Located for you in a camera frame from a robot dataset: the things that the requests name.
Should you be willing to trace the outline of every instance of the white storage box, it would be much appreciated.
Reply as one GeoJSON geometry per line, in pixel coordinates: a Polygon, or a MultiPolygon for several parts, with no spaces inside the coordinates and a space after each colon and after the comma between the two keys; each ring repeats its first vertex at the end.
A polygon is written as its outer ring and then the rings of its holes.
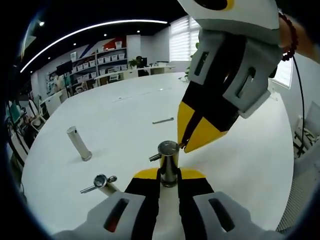
{"type": "Polygon", "coordinates": [[[93,67],[93,66],[95,66],[95,65],[96,65],[96,62],[95,62],[95,60],[89,61],[89,65],[90,65],[90,67],[93,67]]]}
{"type": "Polygon", "coordinates": [[[116,41],[115,42],[115,49],[120,49],[122,48],[122,41],[116,41]]]}
{"type": "Polygon", "coordinates": [[[118,54],[118,56],[119,56],[119,60],[125,59],[125,54],[124,53],[118,54]]]}
{"type": "Polygon", "coordinates": [[[167,66],[167,63],[166,63],[166,62],[163,62],[163,61],[157,61],[156,63],[158,64],[159,67],[165,67],[165,66],[167,66]]]}
{"type": "Polygon", "coordinates": [[[105,56],[104,57],[104,62],[105,63],[111,62],[111,57],[110,56],[105,56]]]}
{"type": "Polygon", "coordinates": [[[76,80],[78,81],[79,84],[84,81],[82,76],[77,77],[76,80]]]}
{"type": "Polygon", "coordinates": [[[104,46],[98,47],[98,53],[103,53],[105,51],[104,46]]]}
{"type": "Polygon", "coordinates": [[[104,63],[104,58],[101,57],[101,58],[98,58],[98,64],[103,64],[104,63]]]}
{"type": "Polygon", "coordinates": [[[86,74],[86,75],[83,75],[83,76],[82,76],[82,79],[83,79],[84,81],[89,80],[89,79],[90,79],[90,74],[88,73],[88,74],[86,74]]]}
{"type": "Polygon", "coordinates": [[[119,72],[121,70],[121,66],[114,66],[113,69],[115,72],[119,72]]]}
{"type": "Polygon", "coordinates": [[[105,75],[106,74],[106,70],[105,69],[101,69],[99,70],[99,75],[105,75]]]}
{"type": "Polygon", "coordinates": [[[118,60],[118,55],[111,56],[111,61],[117,61],[117,60],[118,60]]]}
{"type": "Polygon", "coordinates": [[[122,70],[122,71],[125,71],[125,70],[127,70],[127,69],[128,69],[127,65],[121,65],[121,70],[122,70]]]}
{"type": "Polygon", "coordinates": [[[78,69],[78,72],[84,69],[84,66],[82,64],[76,66],[76,69],[78,69]]]}
{"type": "Polygon", "coordinates": [[[96,77],[97,77],[97,73],[96,73],[95,71],[92,72],[92,73],[91,73],[91,78],[94,79],[94,78],[96,78],[96,77]]]}
{"type": "Polygon", "coordinates": [[[70,53],[70,59],[72,62],[75,62],[77,60],[77,52],[76,51],[70,53]]]}
{"type": "Polygon", "coordinates": [[[89,63],[88,62],[85,62],[84,64],[83,64],[83,69],[87,69],[89,67],[89,63]]]}

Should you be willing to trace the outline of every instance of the computer monitor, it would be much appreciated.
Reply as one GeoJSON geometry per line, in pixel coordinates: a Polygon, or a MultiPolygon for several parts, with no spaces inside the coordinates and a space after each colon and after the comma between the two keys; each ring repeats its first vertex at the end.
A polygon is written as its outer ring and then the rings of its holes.
{"type": "Polygon", "coordinates": [[[61,64],[60,66],[56,67],[56,74],[58,76],[60,76],[60,75],[66,74],[66,73],[71,73],[72,68],[73,68],[72,61],[67,61],[67,62],[61,64]]]}
{"type": "Polygon", "coordinates": [[[143,57],[141,62],[142,62],[142,67],[143,67],[143,68],[148,65],[148,61],[147,61],[147,58],[146,58],[146,57],[143,57]]]}

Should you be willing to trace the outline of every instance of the black cable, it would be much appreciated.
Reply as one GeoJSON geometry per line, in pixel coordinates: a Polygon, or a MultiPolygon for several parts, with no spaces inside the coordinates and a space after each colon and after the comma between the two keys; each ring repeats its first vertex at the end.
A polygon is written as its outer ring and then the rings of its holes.
{"type": "Polygon", "coordinates": [[[300,78],[300,73],[299,73],[299,69],[298,69],[298,65],[296,62],[296,58],[295,56],[293,57],[293,62],[295,65],[295,69],[296,69],[296,73],[298,75],[298,80],[299,80],[299,85],[300,85],[300,92],[301,92],[301,99],[302,99],[302,137],[301,137],[301,147],[299,150],[299,155],[298,157],[300,157],[302,150],[304,149],[304,135],[305,135],[305,98],[304,98],[304,91],[302,90],[302,83],[301,83],[301,78],[300,78]]]}

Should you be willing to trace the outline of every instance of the metal cylinder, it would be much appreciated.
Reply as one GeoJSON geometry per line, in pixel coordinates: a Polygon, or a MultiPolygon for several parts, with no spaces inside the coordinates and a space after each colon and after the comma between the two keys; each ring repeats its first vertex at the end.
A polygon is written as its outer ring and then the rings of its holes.
{"type": "Polygon", "coordinates": [[[79,152],[83,161],[89,161],[92,157],[92,153],[86,147],[84,141],[82,141],[79,132],[75,126],[70,127],[66,133],[68,134],[71,142],[73,143],[76,150],[79,152]]]}
{"type": "Polygon", "coordinates": [[[119,191],[119,189],[113,184],[115,181],[117,181],[116,176],[108,178],[103,174],[99,174],[94,178],[93,184],[97,189],[109,197],[116,191],[119,191]]]}
{"type": "Polygon", "coordinates": [[[161,183],[167,188],[177,184],[179,145],[174,141],[163,141],[158,146],[160,158],[161,183]]]}

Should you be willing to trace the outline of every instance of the metal rod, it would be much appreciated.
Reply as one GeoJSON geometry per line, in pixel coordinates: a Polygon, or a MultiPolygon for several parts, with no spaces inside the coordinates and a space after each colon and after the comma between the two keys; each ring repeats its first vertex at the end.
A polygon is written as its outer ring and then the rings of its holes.
{"type": "Polygon", "coordinates": [[[164,120],[160,120],[160,121],[153,121],[152,124],[161,124],[161,123],[169,122],[169,121],[172,121],[172,120],[174,120],[174,118],[170,117],[168,119],[164,119],[164,120]]]}
{"type": "Polygon", "coordinates": [[[161,158],[161,154],[158,153],[156,155],[149,157],[149,160],[150,160],[150,162],[153,162],[153,161],[159,160],[160,158],[161,158]]]}
{"type": "Polygon", "coordinates": [[[86,194],[86,193],[89,193],[89,192],[91,192],[91,191],[93,191],[93,190],[95,190],[97,188],[98,187],[93,185],[93,186],[87,187],[86,189],[81,190],[80,193],[81,194],[86,194]]]}

